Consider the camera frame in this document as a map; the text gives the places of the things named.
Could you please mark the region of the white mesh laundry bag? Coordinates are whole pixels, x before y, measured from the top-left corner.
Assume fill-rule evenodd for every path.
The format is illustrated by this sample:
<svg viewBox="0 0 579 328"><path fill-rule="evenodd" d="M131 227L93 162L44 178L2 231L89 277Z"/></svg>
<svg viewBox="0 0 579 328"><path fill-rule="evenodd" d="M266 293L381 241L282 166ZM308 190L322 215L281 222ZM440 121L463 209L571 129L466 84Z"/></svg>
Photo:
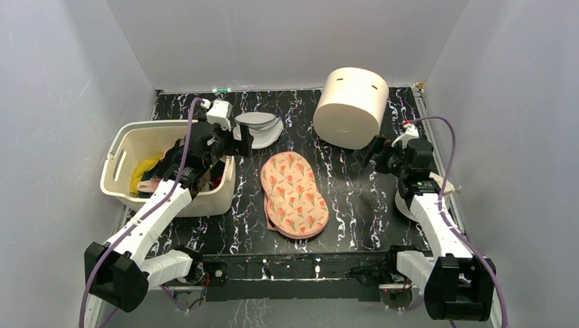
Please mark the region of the white mesh laundry bag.
<svg viewBox="0 0 579 328"><path fill-rule="evenodd" d="M242 139L240 125L247 125L250 135L253 136L253 150L271 146L278 140L284 129L282 119L272 113L247 112L237 115L234 121L236 123L233 129L235 140Z"/></svg>

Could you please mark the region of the beige round mesh bag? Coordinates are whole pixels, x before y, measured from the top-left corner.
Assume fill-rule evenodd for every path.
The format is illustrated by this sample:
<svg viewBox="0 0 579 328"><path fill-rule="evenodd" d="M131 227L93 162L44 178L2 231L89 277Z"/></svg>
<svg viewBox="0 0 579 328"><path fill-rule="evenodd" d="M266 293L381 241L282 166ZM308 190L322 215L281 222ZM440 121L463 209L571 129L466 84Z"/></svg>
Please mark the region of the beige round mesh bag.
<svg viewBox="0 0 579 328"><path fill-rule="evenodd" d="M430 178L432 178L434 181L436 181L436 183L438 184L439 187L442 187L442 183L444 178L434 172L431 172L429 175ZM446 204L447 209L450 209L450 196L452 193L455 193L457 191L457 189L455 188L455 186L451 183L451 182L447 182L447 184L444 187L444 191L443 191L443 198L444 198L444 202ZM409 220L417 222L415 216L410 212L410 209L408 208L408 205L406 204L406 201L400 196L399 192L397 191L395 194L395 205L397 210L404 215L405 217L407 217Z"/></svg>

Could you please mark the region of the pink garment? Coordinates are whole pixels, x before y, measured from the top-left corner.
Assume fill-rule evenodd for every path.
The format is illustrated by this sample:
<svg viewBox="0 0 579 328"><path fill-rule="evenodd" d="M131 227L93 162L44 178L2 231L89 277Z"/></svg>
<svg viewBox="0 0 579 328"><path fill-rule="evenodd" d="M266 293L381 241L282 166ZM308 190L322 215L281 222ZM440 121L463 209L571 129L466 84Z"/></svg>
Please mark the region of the pink garment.
<svg viewBox="0 0 579 328"><path fill-rule="evenodd" d="M143 180L137 183L137 193L154 193L162 181L159 177L153 177L149 180Z"/></svg>

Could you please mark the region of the cream round drum container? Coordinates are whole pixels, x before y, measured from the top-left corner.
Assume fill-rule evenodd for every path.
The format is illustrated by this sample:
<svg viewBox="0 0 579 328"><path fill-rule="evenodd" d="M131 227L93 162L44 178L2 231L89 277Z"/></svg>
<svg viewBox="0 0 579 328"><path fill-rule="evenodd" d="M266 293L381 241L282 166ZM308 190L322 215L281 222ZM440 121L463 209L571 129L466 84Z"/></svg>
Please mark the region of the cream round drum container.
<svg viewBox="0 0 579 328"><path fill-rule="evenodd" d="M360 150L380 133L389 86L378 74L345 67L328 75L313 115L318 137L341 148Z"/></svg>

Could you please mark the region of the yellow garment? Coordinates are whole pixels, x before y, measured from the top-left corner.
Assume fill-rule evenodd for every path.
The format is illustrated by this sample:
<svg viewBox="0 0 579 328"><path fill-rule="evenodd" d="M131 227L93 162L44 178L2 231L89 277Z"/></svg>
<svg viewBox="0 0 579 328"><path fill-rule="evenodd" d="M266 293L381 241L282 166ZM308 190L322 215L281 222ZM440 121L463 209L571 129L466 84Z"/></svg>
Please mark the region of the yellow garment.
<svg viewBox="0 0 579 328"><path fill-rule="evenodd" d="M131 195L138 194L137 186L138 183L141 182L143 175L145 174L145 172L151 171L156 166L156 164L162 159L162 157L163 157L162 154L155 154L154 156L144 161L141 161L133 169L129 183L129 193Z"/></svg>

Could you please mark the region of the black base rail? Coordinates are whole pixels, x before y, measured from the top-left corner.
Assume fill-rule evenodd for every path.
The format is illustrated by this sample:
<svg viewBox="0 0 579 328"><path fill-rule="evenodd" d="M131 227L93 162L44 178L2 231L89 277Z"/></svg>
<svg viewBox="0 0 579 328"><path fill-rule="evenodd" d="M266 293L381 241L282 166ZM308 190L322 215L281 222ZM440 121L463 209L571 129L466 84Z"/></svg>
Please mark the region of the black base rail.
<svg viewBox="0 0 579 328"><path fill-rule="evenodd" d="M406 307L418 299L385 251L204 255L190 283L167 284L178 296L209 302L243 299L357 299Z"/></svg>

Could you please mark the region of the cream perforated laundry basket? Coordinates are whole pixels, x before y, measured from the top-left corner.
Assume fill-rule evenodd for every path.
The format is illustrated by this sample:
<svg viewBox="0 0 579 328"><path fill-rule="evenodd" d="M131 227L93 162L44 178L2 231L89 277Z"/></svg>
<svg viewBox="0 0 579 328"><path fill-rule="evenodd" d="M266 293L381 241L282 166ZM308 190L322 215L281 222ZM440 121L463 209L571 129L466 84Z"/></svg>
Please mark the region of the cream perforated laundry basket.
<svg viewBox="0 0 579 328"><path fill-rule="evenodd" d="M141 162L170 149L186 134L185 120L157 120L129 123L123 126L109 149L104 163L100 189L115 197L130 210L138 211L147 202L146 198L130 193L130 182L134 169ZM224 215L233 202L236 188L236 159L224 156L220 185L204 191L183 210L178 217L209 217Z"/></svg>

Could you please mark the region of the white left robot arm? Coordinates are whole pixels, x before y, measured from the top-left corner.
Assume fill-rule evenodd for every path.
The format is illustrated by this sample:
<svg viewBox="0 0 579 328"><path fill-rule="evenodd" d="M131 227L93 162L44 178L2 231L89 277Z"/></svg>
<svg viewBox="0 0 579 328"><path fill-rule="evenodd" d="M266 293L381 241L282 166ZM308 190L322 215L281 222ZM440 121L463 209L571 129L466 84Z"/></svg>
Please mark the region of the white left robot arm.
<svg viewBox="0 0 579 328"><path fill-rule="evenodd" d="M250 156L253 136L241 124L240 138L218 123L189 122L184 141L177 141L162 160L163 174L155 192L136 215L103 244L84 253L85 291L124 312L135 310L147 292L181 278L201 281L200 257L184 247L147 259L163 230L210 181L212 168L224 156Z"/></svg>

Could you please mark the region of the floral mesh laundry bag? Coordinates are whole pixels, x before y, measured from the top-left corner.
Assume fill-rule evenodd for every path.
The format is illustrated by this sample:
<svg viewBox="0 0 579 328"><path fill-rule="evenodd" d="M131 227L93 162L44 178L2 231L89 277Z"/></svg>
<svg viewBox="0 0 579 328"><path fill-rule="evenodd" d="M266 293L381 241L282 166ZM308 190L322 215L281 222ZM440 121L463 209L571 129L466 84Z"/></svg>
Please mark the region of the floral mesh laundry bag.
<svg viewBox="0 0 579 328"><path fill-rule="evenodd" d="M259 177L270 230L299 240L312 238L326 227L329 209L303 156L275 154L262 166Z"/></svg>

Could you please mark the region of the black bra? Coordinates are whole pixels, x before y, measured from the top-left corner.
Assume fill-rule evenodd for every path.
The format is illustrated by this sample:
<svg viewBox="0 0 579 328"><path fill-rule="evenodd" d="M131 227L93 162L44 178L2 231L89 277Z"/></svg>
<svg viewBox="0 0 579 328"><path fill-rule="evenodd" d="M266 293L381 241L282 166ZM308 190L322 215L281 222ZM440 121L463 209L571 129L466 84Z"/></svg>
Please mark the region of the black bra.
<svg viewBox="0 0 579 328"><path fill-rule="evenodd" d="M177 139L152 169L153 176L162 180L179 181L183 153L184 139Z"/></svg>

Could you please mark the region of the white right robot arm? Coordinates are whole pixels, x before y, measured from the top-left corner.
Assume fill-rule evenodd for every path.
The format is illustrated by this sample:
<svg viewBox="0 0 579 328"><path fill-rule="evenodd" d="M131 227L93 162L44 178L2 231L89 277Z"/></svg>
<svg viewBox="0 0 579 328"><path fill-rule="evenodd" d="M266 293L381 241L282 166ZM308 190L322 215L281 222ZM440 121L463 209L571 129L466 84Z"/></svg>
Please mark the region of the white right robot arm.
<svg viewBox="0 0 579 328"><path fill-rule="evenodd" d="M413 247L394 246L384 265L386 277L401 283L408 278L423 293L425 308L434 320L487 321L490 318L495 266L478 259L449 221L441 183L432 174L433 146L413 138L397 141L375 136L354 156L362 166L376 158L375 172L397 177L397 193L429 242L427 257Z"/></svg>

